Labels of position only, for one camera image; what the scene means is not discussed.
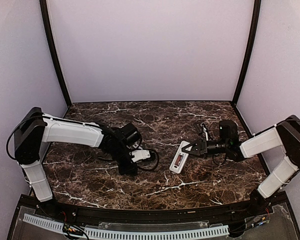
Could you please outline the white remote control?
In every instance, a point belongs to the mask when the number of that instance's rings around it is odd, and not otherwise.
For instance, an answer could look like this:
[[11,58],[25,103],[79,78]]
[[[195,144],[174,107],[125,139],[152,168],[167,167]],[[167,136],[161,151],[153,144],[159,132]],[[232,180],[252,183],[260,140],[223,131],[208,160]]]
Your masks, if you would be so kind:
[[169,170],[173,173],[180,174],[182,172],[185,162],[189,156],[188,153],[182,151],[182,148],[189,144],[190,143],[188,141],[184,140],[180,143],[179,148],[169,166]]

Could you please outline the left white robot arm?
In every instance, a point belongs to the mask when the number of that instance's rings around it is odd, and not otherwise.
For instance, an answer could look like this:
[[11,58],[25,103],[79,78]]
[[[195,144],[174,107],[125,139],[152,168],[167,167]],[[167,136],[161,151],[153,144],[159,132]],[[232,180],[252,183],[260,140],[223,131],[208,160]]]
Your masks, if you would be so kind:
[[120,175],[135,176],[138,173],[131,147],[142,136],[132,123],[123,127],[110,127],[54,117],[44,114],[39,107],[33,107],[8,139],[14,141],[14,154],[8,152],[7,155],[21,166],[41,203],[54,198],[41,163],[42,143],[57,142],[98,148],[117,163]]

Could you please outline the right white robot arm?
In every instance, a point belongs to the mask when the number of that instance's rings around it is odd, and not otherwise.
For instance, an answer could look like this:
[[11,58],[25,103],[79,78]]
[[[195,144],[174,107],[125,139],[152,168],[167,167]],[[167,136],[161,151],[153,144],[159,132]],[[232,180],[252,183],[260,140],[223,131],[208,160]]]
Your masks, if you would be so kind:
[[267,178],[249,195],[247,212],[257,215],[280,188],[300,172],[300,119],[291,115],[285,120],[258,132],[246,141],[240,141],[237,124],[232,120],[218,123],[219,139],[210,140],[205,127],[199,130],[201,138],[179,148],[180,155],[197,157],[224,154],[235,162],[242,162],[268,150],[281,147],[284,157]]

